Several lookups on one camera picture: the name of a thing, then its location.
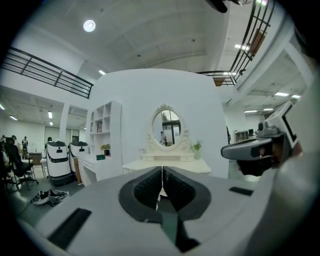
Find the small plant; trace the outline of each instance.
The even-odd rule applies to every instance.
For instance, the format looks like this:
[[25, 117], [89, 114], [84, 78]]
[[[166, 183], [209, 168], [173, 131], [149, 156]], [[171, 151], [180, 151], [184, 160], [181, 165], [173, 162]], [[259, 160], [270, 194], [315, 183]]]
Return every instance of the small plant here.
[[110, 149], [110, 144], [102, 144], [102, 145], [100, 145], [100, 149], [101, 150], [109, 150]]
[[201, 149], [201, 143], [198, 141], [196, 144], [192, 146], [194, 150], [200, 150]]

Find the black chair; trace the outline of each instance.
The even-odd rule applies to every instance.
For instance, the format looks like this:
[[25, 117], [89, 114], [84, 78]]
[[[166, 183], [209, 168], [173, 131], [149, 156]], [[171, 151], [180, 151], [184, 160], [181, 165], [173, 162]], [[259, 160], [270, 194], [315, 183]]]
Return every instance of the black chair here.
[[2, 154], [5, 154], [3, 150], [1, 149], [1, 156], [0, 156], [0, 175], [3, 184], [5, 185], [5, 190], [8, 192], [8, 184], [17, 184], [16, 182], [13, 181], [12, 177], [8, 175], [8, 173], [11, 172], [11, 166], [5, 166], [5, 163], [2, 158]]
[[28, 182], [36, 182], [39, 184], [39, 182], [36, 179], [33, 179], [31, 177], [26, 177], [27, 172], [30, 171], [32, 174], [31, 168], [34, 166], [33, 163], [22, 162], [21, 157], [19, 155], [18, 148], [14, 145], [14, 141], [12, 138], [7, 138], [6, 144], [5, 144], [5, 150], [9, 156], [11, 169], [14, 173], [14, 179], [16, 181], [16, 188], [19, 190], [18, 185], [25, 182], [27, 189], [29, 190]]

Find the white pillar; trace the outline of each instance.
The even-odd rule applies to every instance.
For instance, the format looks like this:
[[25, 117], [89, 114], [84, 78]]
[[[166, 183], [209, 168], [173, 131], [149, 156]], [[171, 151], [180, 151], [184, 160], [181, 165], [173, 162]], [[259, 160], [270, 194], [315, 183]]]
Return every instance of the white pillar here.
[[61, 142], [66, 142], [69, 107], [70, 105], [68, 103], [65, 103], [63, 106], [62, 114], [61, 114], [60, 133], [59, 133], [59, 141]]
[[314, 74], [302, 54], [292, 45], [291, 42], [284, 49], [299, 69], [306, 85], [310, 87], [314, 80]]

